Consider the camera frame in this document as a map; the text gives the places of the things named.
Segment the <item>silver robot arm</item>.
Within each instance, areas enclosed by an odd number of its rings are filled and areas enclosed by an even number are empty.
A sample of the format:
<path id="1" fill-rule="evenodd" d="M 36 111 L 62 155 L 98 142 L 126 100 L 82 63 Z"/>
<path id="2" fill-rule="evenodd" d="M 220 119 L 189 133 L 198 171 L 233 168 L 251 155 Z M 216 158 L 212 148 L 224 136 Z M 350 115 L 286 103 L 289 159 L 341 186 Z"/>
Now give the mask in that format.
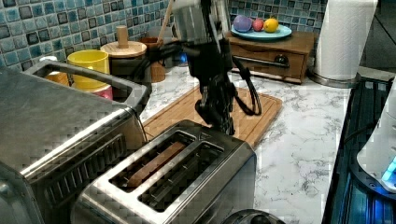
<path id="1" fill-rule="evenodd" d="M 172 12 L 190 74 L 199 80 L 202 98 L 195 110 L 213 129 L 232 135 L 235 87 L 228 77 L 233 61 L 225 37 L 230 30 L 227 4 L 225 0 L 176 0 Z"/>

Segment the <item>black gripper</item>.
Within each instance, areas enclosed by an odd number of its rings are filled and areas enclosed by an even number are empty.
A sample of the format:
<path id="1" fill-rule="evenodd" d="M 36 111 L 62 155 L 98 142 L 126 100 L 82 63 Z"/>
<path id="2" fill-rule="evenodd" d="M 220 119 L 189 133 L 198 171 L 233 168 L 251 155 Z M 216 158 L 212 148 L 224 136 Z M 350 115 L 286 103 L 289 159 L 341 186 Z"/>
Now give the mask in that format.
<path id="1" fill-rule="evenodd" d="M 195 110 L 208 125 L 213 125 L 211 103 L 217 103 L 219 114 L 216 129 L 228 135 L 234 135 L 233 84 L 228 72 L 233 67 L 230 42 L 221 39 L 200 45 L 189 45 L 188 63 L 190 74 L 199 80 L 202 98 L 195 103 Z"/>

